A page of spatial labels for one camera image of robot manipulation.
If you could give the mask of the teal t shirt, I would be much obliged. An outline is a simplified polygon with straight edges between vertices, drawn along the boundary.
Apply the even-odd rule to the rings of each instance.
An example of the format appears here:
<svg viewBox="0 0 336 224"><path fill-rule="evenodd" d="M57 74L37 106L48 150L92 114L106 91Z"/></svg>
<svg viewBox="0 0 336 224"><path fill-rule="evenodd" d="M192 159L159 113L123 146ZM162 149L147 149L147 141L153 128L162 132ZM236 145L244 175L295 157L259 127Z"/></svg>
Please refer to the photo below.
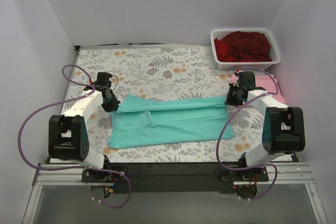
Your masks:
<svg viewBox="0 0 336 224"><path fill-rule="evenodd" d="M224 97L155 101L128 95L111 113L115 149L234 137Z"/></svg>

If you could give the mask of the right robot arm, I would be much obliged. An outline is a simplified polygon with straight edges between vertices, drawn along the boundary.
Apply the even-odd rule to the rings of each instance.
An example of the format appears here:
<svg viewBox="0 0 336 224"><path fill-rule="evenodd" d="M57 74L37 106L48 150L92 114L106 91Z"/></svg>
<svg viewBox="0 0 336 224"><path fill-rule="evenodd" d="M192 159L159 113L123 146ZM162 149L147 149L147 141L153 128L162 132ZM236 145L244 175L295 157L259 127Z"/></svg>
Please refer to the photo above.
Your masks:
<svg viewBox="0 0 336 224"><path fill-rule="evenodd" d="M236 170L242 180L251 180L257 168L275 158L301 152L306 146L303 110L277 101L266 90L229 85L226 105L243 108L251 105L263 117L261 143L238 160Z"/></svg>

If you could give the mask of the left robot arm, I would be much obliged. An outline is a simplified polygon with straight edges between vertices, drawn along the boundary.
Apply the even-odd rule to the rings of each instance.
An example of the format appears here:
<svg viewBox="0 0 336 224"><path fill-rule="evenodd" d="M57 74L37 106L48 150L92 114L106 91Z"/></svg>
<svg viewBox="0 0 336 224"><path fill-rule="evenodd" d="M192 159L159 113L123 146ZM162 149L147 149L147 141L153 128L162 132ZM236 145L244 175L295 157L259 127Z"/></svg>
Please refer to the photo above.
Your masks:
<svg viewBox="0 0 336 224"><path fill-rule="evenodd" d="M76 101L71 108L49 119L49 156L94 168L93 175L98 181L108 181L112 170L104 164L104 155L90 147L86 123L97 108L114 112L119 103L110 88L84 91L83 98Z"/></svg>

